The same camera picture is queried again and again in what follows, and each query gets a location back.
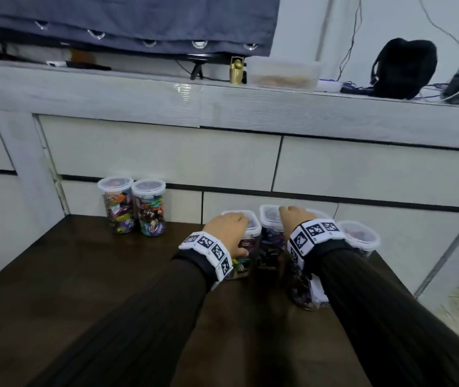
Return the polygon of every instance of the dark brown table surface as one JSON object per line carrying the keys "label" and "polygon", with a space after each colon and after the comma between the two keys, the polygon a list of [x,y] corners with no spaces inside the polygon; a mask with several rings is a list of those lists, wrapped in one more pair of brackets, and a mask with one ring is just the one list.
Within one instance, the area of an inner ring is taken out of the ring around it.
{"label": "dark brown table surface", "polygon": [[[168,223],[146,238],[113,235],[100,217],[63,219],[0,272],[0,386],[25,385],[200,228]],[[379,255],[371,260],[396,279]],[[173,386],[370,385],[331,309],[303,311],[277,273],[256,273],[207,296]]]}

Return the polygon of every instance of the black bag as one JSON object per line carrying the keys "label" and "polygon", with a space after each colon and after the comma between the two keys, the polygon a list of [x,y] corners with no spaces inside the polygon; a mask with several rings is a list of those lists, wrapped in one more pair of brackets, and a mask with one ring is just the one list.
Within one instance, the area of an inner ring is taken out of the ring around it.
{"label": "black bag", "polygon": [[412,99],[429,83],[436,66],[437,48],[431,41],[392,39],[371,68],[375,96]]}

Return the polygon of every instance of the cable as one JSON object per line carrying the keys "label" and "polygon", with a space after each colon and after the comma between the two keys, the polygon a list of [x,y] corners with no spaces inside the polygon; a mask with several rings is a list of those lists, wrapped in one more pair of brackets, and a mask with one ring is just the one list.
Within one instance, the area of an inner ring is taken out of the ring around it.
{"label": "cable", "polygon": [[[360,15],[359,15],[360,23],[358,24],[358,27],[357,27],[357,19],[358,19],[359,12],[360,12]],[[342,77],[342,72],[344,71],[344,68],[348,64],[349,59],[351,58],[351,51],[353,50],[353,46],[355,45],[355,35],[361,26],[362,26],[362,0],[358,0],[358,6],[355,11],[355,23],[353,24],[353,36],[351,37],[351,46],[349,47],[348,52],[346,53],[346,55],[344,56],[344,59],[339,65],[339,77],[337,77],[337,81],[339,81],[340,78]]]}
{"label": "cable", "polygon": [[[428,14],[428,11],[426,10],[426,6],[424,5],[424,2],[423,0],[419,0],[419,4],[421,4],[421,8],[423,9],[423,12],[424,14],[426,15],[426,18],[428,19],[428,21],[430,22],[431,25],[433,25],[435,28],[437,28],[439,31],[445,33],[448,37],[450,37],[451,39],[453,39],[455,42],[457,42],[457,44],[459,45],[459,40],[457,38],[455,38],[450,32],[446,31],[445,29],[439,27],[438,25],[436,25],[432,19],[430,18],[430,15]],[[459,90],[457,92],[455,92],[453,95],[451,96],[448,96],[448,97],[445,97],[444,99],[442,99],[442,101],[448,101],[449,99],[453,98],[453,97],[456,97],[459,95]]]}
{"label": "cable", "polygon": [[[192,72],[191,72],[191,71],[188,71],[188,69],[186,69],[183,65],[181,65],[181,64],[179,63],[178,60],[176,60],[176,62],[177,62],[177,64],[181,67],[181,69],[183,69],[183,70],[184,70],[185,72],[187,72],[189,75],[192,74]],[[204,79],[207,79],[207,80],[211,80],[211,81],[223,81],[223,82],[225,82],[225,83],[229,83],[229,82],[230,82],[229,80],[212,79],[212,78],[209,78],[209,77],[206,77],[206,76],[203,76],[203,78],[204,78]]]}

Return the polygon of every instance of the white wrist strap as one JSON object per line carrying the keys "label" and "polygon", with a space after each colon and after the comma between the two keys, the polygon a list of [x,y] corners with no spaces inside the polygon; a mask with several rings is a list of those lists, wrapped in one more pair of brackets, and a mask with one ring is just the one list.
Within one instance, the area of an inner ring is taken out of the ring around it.
{"label": "white wrist strap", "polygon": [[180,250],[195,250],[206,257],[208,262],[215,268],[217,282],[212,286],[214,289],[231,273],[233,262],[229,251],[215,236],[206,232],[194,232],[179,245]]}
{"label": "white wrist strap", "polygon": [[312,251],[313,247],[331,239],[347,239],[334,220],[315,219],[306,221],[298,225],[290,235],[287,251],[303,270],[305,257]]}

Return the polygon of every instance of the hand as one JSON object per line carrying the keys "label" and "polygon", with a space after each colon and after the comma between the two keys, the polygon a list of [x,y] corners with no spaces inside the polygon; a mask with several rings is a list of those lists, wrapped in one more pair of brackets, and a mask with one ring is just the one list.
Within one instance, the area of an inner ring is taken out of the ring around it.
{"label": "hand", "polygon": [[217,216],[205,225],[203,231],[215,236],[228,249],[231,258],[247,257],[249,252],[238,244],[245,234],[249,219],[243,213]]}
{"label": "hand", "polygon": [[303,208],[298,208],[297,206],[289,206],[288,208],[280,206],[279,215],[285,231],[285,241],[290,239],[290,235],[299,224],[317,218],[314,213],[307,212]]}

